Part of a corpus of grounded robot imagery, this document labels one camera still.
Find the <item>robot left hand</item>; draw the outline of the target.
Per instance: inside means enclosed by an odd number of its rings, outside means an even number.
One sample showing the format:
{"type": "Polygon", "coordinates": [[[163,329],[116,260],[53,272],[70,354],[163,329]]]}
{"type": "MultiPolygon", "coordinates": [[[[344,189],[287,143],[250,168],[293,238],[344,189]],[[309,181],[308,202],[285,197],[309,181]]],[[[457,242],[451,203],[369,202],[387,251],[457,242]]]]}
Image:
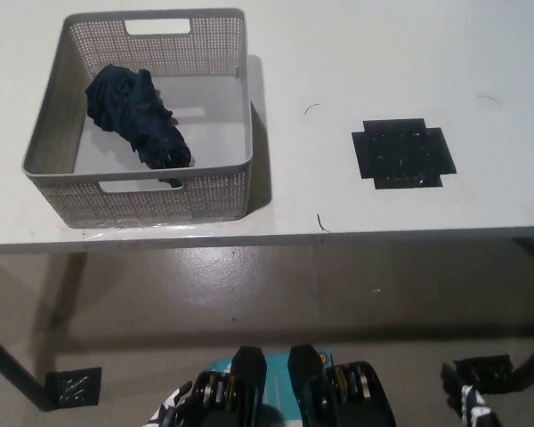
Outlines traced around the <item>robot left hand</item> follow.
{"type": "Polygon", "coordinates": [[[168,396],[158,407],[158,410],[144,424],[144,427],[173,427],[178,426],[178,408],[180,399],[192,388],[193,382],[188,381],[170,396],[168,396]]]}

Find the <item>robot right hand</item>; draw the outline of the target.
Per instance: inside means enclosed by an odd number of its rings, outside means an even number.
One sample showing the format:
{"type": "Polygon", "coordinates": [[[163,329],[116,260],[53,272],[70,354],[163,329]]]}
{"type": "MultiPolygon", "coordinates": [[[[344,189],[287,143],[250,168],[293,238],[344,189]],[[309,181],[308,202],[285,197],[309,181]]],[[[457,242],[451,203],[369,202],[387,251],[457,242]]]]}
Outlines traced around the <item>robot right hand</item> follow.
{"type": "Polygon", "coordinates": [[[456,369],[443,363],[441,366],[442,387],[448,405],[457,413],[465,427],[501,427],[495,411],[484,397],[472,386],[457,376],[456,369]]]}

